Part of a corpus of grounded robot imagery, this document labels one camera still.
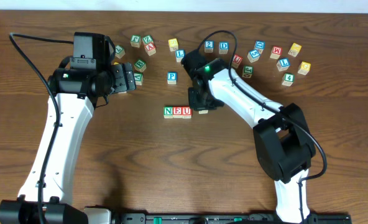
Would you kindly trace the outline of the blue P block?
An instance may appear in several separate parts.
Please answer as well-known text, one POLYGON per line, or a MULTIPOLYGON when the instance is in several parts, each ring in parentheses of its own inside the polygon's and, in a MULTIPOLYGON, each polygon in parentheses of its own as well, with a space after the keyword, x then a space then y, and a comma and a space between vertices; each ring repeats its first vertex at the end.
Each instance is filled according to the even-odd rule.
POLYGON ((177 72, 168 72, 167 73, 167 83, 169 85, 177 84, 177 72))

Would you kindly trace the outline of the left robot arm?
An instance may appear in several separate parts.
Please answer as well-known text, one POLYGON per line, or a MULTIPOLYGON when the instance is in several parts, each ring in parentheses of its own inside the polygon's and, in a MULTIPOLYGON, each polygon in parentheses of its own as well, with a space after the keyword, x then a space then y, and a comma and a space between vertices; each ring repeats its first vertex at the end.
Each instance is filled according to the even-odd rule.
POLYGON ((30 173, 15 200, 0 203, 0 223, 119 223, 111 209, 72 206, 73 179, 86 127, 97 101, 136 89, 130 63, 114 64, 116 47, 110 37, 75 32, 73 54, 45 78, 9 38, 47 89, 48 113, 30 173))

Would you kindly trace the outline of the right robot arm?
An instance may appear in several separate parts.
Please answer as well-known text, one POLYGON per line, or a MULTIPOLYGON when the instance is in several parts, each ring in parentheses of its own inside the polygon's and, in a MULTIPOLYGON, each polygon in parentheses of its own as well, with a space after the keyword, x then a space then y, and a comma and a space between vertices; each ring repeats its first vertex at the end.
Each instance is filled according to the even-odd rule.
POLYGON ((181 64, 193 82, 188 89, 190 108, 206 111, 227 105, 234 110, 252 128, 257 160, 274 180, 277 216, 287 223, 305 220, 310 214, 306 187, 298 183, 306 182, 316 149, 307 136, 302 110, 294 103, 282 106, 261 95, 221 58, 207 61, 193 50, 181 64))

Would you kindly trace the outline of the green N block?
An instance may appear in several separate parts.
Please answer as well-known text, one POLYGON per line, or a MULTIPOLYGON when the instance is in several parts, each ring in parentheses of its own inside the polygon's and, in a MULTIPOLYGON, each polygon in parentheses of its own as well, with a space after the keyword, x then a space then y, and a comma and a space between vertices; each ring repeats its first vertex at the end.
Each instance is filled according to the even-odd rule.
POLYGON ((173 118, 173 107, 172 106, 163 107, 163 117, 165 119, 173 118))

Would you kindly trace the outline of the red E block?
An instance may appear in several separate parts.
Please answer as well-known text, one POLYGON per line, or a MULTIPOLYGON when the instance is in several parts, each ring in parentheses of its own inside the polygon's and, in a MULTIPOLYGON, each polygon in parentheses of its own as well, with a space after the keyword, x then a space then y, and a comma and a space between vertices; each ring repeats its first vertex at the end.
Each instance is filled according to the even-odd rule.
POLYGON ((182 107, 181 106, 174 106, 172 108, 172 113, 173 113, 173 118, 182 118, 183 116, 183 112, 182 112, 182 107))

